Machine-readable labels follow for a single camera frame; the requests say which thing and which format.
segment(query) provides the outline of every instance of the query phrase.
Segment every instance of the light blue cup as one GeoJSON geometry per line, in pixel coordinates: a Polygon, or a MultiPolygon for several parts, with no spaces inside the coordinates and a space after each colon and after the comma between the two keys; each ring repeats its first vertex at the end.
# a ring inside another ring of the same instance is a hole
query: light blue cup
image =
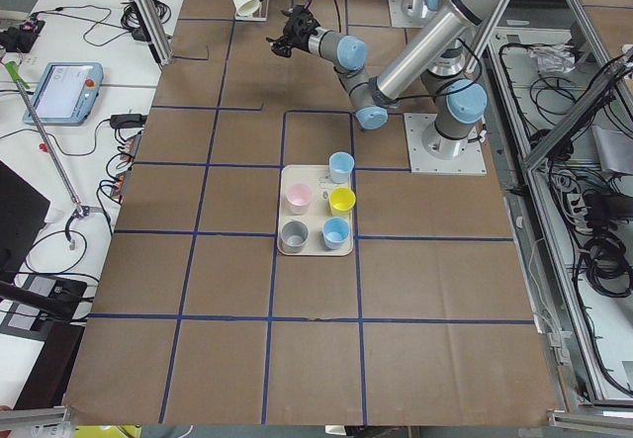
{"type": "Polygon", "coordinates": [[[338,151],[329,157],[329,178],[333,183],[346,183],[353,169],[354,158],[351,154],[338,151]]]}
{"type": "Polygon", "coordinates": [[[342,218],[328,219],[323,225],[323,240],[330,250],[337,250],[349,238],[350,228],[347,220],[342,218]]]}

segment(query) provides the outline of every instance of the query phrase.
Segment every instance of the grid of blue tape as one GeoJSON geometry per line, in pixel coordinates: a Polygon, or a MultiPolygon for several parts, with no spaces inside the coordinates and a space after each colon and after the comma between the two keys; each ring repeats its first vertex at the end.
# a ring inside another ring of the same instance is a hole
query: grid of blue tape
{"type": "MultiPolygon", "coordinates": [[[[344,0],[344,13],[345,13],[345,31],[349,34],[349,28],[352,27],[367,27],[367,28],[386,28],[386,26],[381,25],[352,25],[349,24],[349,13],[348,13],[348,4],[347,0],[344,0]]],[[[196,315],[196,314],[185,314],[184,313],[184,305],[187,297],[187,289],[189,286],[189,277],[191,273],[192,262],[194,258],[194,252],[196,248],[196,241],[198,236],[201,235],[223,235],[223,236],[236,236],[236,237],[277,237],[276,233],[270,232],[227,232],[227,231],[203,231],[199,230],[200,219],[202,215],[202,209],[205,201],[205,191],[207,187],[209,170],[212,167],[220,167],[220,168],[252,168],[252,169],[278,169],[281,170],[284,167],[284,156],[285,156],[285,136],[286,136],[286,123],[287,117],[290,114],[337,114],[337,115],[347,115],[349,117],[349,127],[350,127],[350,138],[351,138],[351,154],[355,155],[354,147],[355,147],[355,136],[354,136],[354,126],[352,121],[352,116],[348,112],[340,112],[340,111],[315,111],[315,110],[292,110],[288,111],[284,114],[284,120],[282,124],[282,134],[281,134],[281,154],[279,158],[279,164],[231,164],[231,163],[212,163],[212,154],[214,148],[214,141],[216,137],[216,127],[218,124],[218,118],[220,112],[222,111],[243,111],[243,112],[260,112],[262,108],[259,109],[248,109],[241,107],[222,107],[222,96],[225,88],[226,82],[226,69],[227,62],[230,56],[230,49],[233,39],[233,34],[235,31],[236,22],[233,19],[222,19],[222,18],[181,18],[182,21],[226,21],[231,23],[230,35],[228,46],[226,49],[226,59],[225,59],[225,67],[222,77],[222,83],[220,88],[220,93],[218,96],[218,102],[216,106],[209,107],[188,107],[188,106],[167,106],[167,105],[153,105],[152,108],[155,109],[175,109],[175,110],[207,110],[207,111],[215,111],[215,117],[213,122],[213,131],[211,136],[211,141],[209,144],[209,150],[207,153],[207,160],[204,163],[179,163],[179,162],[162,162],[162,161],[139,161],[136,164],[144,164],[144,165],[155,165],[155,166],[193,166],[193,167],[204,167],[205,168],[205,176],[203,179],[203,185],[201,188],[200,199],[198,203],[198,209],[196,213],[196,221],[194,229],[191,231],[188,230],[142,230],[142,229],[117,229],[116,233],[119,234],[128,234],[128,233],[145,233],[145,234],[187,234],[192,236],[192,242],[189,250],[189,257],[187,260],[187,269],[185,273],[185,280],[181,292],[180,305],[178,308],[177,314],[124,314],[124,313],[92,313],[91,317],[97,318],[110,318],[110,319],[170,319],[176,321],[176,328],[174,332],[174,338],[171,348],[171,354],[169,359],[169,369],[167,373],[167,379],[165,381],[162,405],[160,409],[159,423],[162,423],[165,418],[165,413],[167,410],[167,403],[169,401],[169,391],[171,387],[171,380],[173,376],[173,370],[175,366],[175,357],[176,351],[178,349],[178,341],[180,336],[180,327],[183,320],[196,320],[196,321],[262,321],[267,323],[267,331],[266,331],[266,354],[265,354],[265,362],[264,362],[264,378],[263,378],[263,393],[262,393],[262,407],[261,407],[261,424],[266,424],[266,414],[267,414],[267,404],[268,404],[268,383],[269,383],[269,375],[270,375],[270,356],[271,356],[271,348],[272,348],[272,329],[273,323],[275,322],[329,322],[329,323],[357,323],[358,324],[358,333],[359,333],[359,360],[360,360],[360,385],[361,390],[359,391],[361,396],[361,405],[362,405],[362,417],[363,424],[369,424],[369,418],[367,413],[367,389],[366,389],[366,380],[365,380],[365,346],[364,346],[364,324],[368,323],[394,323],[394,324],[504,324],[504,325],[531,325],[533,324],[532,320],[523,320],[523,319],[445,319],[445,318],[387,318],[387,317],[365,317],[363,315],[363,302],[362,302],[362,285],[361,285],[361,256],[360,256],[360,241],[361,240],[397,240],[397,241],[478,241],[478,242],[512,242],[513,239],[511,237],[430,237],[430,236],[392,236],[392,235],[362,235],[358,230],[358,222],[355,223],[354,226],[354,255],[356,261],[356,295],[357,295],[357,304],[358,304],[358,315],[356,317],[337,317],[337,318],[323,318],[323,319],[314,319],[307,317],[294,317],[294,316],[275,316],[274,315],[274,298],[275,298],[275,276],[276,276],[276,268],[277,268],[277,249],[273,249],[272,253],[272,269],[270,275],[270,291],[269,291],[269,300],[268,300],[268,314],[266,316],[229,316],[229,315],[196,315]]],[[[405,39],[407,41],[407,32],[403,30],[405,34],[405,39]]],[[[407,168],[396,168],[396,167],[357,167],[356,171],[387,171],[387,172],[409,172],[407,168]]],[[[352,174],[352,186],[355,189],[356,187],[356,174],[355,172],[352,174]]],[[[279,213],[279,202],[280,199],[277,200],[277,213],[279,213]]],[[[275,225],[278,223],[278,215],[275,220],[275,225]]],[[[354,208],[354,215],[358,219],[357,207],[354,208]]]]}

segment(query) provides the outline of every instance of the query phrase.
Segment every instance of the gray cup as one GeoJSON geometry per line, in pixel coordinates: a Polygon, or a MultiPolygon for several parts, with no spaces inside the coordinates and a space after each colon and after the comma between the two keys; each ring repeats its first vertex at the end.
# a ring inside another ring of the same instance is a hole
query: gray cup
{"type": "Polygon", "coordinates": [[[281,249],[286,253],[299,253],[306,246],[308,226],[299,220],[291,220],[281,229],[281,249]]]}

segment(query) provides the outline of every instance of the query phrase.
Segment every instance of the tablet screen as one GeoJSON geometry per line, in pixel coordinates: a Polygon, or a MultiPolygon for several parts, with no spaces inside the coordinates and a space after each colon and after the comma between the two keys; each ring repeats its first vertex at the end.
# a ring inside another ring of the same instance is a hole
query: tablet screen
{"type": "Polygon", "coordinates": [[[92,65],[54,65],[36,101],[42,119],[68,119],[77,105],[92,65]]]}

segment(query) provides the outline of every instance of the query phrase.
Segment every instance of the white table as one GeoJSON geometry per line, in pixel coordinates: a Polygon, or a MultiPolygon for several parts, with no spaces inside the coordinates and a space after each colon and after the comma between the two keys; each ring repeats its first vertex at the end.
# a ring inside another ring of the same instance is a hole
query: white table
{"type": "MultiPolygon", "coordinates": [[[[165,32],[171,35],[183,0],[160,1],[169,5],[172,11],[171,19],[164,26],[165,32]]],[[[113,13],[107,23],[118,25],[126,4],[127,0],[38,0],[33,11],[51,10],[59,6],[94,5],[111,9],[113,13]]],[[[107,15],[106,11],[94,8],[69,9],[62,13],[91,20],[100,20],[107,15]]],[[[158,84],[160,69],[146,43],[134,41],[130,34],[126,34],[103,47],[95,47],[82,39],[92,23],[55,15],[41,15],[41,18],[46,21],[46,25],[31,52],[25,54],[20,69],[27,82],[39,81],[49,62],[100,62],[104,66],[106,85],[155,87],[158,84]]],[[[101,44],[123,31],[101,26],[87,38],[101,44]]],[[[17,56],[7,54],[5,57],[5,61],[12,59],[17,59],[17,56]]],[[[0,81],[10,80],[5,71],[0,72],[0,81]]]]}
{"type": "MultiPolygon", "coordinates": [[[[0,89],[11,88],[11,84],[0,83],[0,89]]],[[[93,145],[93,133],[101,120],[112,114],[143,113],[149,111],[154,89],[103,87],[97,98],[92,115],[81,127],[47,127],[46,130],[57,136],[60,144],[67,152],[85,152],[93,145]]],[[[10,131],[25,128],[22,123],[24,105],[18,95],[0,97],[0,136],[10,131]]],[[[67,157],[60,155],[61,162],[70,180],[77,190],[82,202],[91,207],[98,206],[95,190],[99,180],[106,177],[104,166],[108,158],[116,151],[113,130],[104,124],[98,131],[96,151],[85,157],[67,157]]],[[[37,188],[50,200],[49,216],[53,222],[40,232],[39,238],[64,228],[64,224],[72,213],[73,206],[63,188],[50,157],[39,150],[42,142],[38,133],[21,132],[11,137],[0,139],[0,160],[16,171],[31,185],[37,188]]],[[[106,200],[106,209],[113,220],[116,220],[118,209],[114,203],[106,200]]],[[[110,234],[101,214],[92,214],[87,219],[76,220],[73,225],[88,239],[88,249],[84,259],[75,272],[87,273],[99,277],[110,244],[110,234]]],[[[31,265],[40,271],[57,271],[73,263],[81,252],[78,243],[75,251],[68,249],[63,235],[55,236],[36,247],[29,256],[31,265]]],[[[86,296],[92,296],[90,288],[86,296]]],[[[8,303],[3,302],[3,310],[8,303]]],[[[0,334],[0,404],[13,405],[20,395],[22,387],[29,376],[42,343],[29,339],[0,334]]]]}

